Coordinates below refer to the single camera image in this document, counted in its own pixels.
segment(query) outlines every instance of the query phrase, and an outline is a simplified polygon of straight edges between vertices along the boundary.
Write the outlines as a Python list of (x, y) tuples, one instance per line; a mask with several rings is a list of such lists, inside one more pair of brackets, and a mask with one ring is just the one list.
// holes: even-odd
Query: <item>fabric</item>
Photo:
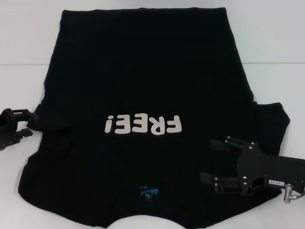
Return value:
[(236, 176), (237, 154), (211, 139), (256, 141), (279, 154), (282, 106), (257, 105), (225, 8), (64, 11), (45, 80), (43, 132), (20, 195), (76, 222), (108, 227), (133, 215), (204, 228), (278, 189), (217, 195), (200, 173)]

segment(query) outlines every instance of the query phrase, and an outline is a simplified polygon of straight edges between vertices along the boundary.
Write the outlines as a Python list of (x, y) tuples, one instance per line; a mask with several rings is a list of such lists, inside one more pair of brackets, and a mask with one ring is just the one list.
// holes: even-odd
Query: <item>white surface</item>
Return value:
[[(291, 119), (281, 155), (305, 158), (302, 146), (305, 136), (305, 3), (302, 0), (0, 0), (0, 111), (7, 107), (33, 111), (42, 99), (48, 66), (39, 65), (50, 61), (62, 10), (139, 7), (226, 7), (256, 100), (260, 104), (281, 102)], [(36, 208), (18, 195), (21, 171), (27, 158), (37, 151), (40, 138), (41, 134), (36, 132), (33, 137), (0, 152), (0, 229), (91, 228)], [(303, 227), (305, 198), (291, 205), (284, 204), (282, 198), (211, 228)], [(148, 216), (121, 219), (110, 226), (110, 229), (143, 228), (182, 229), (171, 221)]]

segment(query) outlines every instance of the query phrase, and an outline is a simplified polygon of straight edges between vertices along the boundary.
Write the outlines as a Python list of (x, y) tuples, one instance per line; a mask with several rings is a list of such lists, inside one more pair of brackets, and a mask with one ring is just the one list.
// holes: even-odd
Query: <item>t-shirt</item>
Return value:
[(256, 141), (278, 155), (289, 118), (258, 105), (225, 8), (67, 11), (45, 83), (38, 152), (20, 195), (76, 222), (108, 227), (149, 215), (187, 229), (250, 210), (280, 190), (217, 195), (200, 173), (236, 177), (238, 154), (211, 139)]

